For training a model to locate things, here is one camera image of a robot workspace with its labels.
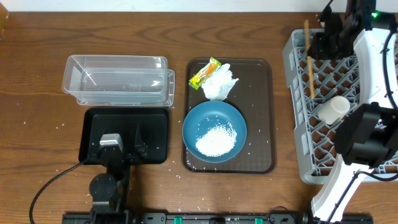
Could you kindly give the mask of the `wooden chopstick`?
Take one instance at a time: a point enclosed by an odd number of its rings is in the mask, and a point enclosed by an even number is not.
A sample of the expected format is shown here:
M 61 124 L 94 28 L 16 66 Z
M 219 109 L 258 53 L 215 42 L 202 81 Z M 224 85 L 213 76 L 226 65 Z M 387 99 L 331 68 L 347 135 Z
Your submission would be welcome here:
M 303 23 L 304 34 L 305 34 L 305 48 L 307 51 L 307 67 L 308 67 L 308 80 L 310 82 L 310 97 L 313 100 L 315 98 L 315 89 L 313 84 L 313 67 L 312 67 L 312 57 L 309 56 L 310 50 L 310 32 L 309 32 L 309 22 L 305 20 Z

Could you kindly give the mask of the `white cup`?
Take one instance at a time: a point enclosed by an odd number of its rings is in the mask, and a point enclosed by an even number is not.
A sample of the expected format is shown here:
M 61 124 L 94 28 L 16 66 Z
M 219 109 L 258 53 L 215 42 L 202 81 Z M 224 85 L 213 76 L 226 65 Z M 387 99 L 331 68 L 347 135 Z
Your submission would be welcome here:
M 342 119 L 349 111 L 350 103 L 343 96 L 335 96 L 322 104 L 318 117 L 326 124 L 333 124 Z

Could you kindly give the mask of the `large blue plate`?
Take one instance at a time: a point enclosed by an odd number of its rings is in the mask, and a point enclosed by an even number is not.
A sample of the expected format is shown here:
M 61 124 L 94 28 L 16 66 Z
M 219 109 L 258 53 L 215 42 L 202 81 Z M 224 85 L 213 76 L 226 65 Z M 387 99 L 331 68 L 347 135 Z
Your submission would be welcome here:
M 233 125 L 237 132 L 236 143 L 231 151 L 222 156 L 207 157 L 197 150 L 195 143 L 208 131 L 208 128 L 218 123 Z M 232 105 L 222 101 L 206 101 L 197 105 L 187 114 L 182 127 L 182 137 L 186 148 L 197 159 L 209 163 L 221 163 L 237 156 L 246 142 L 247 133 L 242 114 Z

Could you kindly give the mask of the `white rice pile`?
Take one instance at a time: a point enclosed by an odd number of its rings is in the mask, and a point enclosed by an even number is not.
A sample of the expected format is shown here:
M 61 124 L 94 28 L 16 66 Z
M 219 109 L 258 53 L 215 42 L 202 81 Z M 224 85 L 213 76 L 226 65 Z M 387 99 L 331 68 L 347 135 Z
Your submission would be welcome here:
M 231 123 L 218 123 L 197 139 L 195 147 L 207 157 L 219 157 L 233 149 L 236 138 L 237 132 Z

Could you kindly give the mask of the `yellow snack wrapper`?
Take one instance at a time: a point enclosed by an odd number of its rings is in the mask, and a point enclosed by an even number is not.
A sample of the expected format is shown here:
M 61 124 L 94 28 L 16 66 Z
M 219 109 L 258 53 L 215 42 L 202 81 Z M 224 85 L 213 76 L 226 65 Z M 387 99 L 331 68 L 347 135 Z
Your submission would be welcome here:
M 211 57 L 209 62 L 197 72 L 191 79 L 189 79 L 188 84 L 195 90 L 204 84 L 207 79 L 209 79 L 212 74 L 221 67 L 221 62 Z

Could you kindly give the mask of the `white tissue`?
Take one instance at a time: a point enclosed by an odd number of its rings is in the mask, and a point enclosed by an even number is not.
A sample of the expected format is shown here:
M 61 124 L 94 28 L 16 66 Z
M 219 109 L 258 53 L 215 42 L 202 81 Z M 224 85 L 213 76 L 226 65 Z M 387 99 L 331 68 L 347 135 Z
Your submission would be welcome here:
M 238 78 L 233 78 L 230 66 L 229 63 L 223 64 L 204 84 L 202 84 L 201 88 L 203 89 L 205 97 L 210 101 L 225 100 L 228 93 L 239 80 Z

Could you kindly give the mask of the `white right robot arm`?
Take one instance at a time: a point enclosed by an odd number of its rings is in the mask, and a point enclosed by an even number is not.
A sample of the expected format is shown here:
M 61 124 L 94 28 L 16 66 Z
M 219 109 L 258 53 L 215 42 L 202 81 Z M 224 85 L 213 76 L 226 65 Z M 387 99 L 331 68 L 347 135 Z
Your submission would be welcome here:
M 381 182 L 397 179 L 373 174 L 397 152 L 397 22 L 393 13 L 378 11 L 375 1 L 348 1 L 344 17 L 326 5 L 318 21 L 324 31 L 313 36 L 308 55 L 316 60 L 356 55 L 359 65 L 359 104 L 336 130 L 336 161 L 311 201 L 308 219 L 309 223 L 339 223 L 366 177 Z

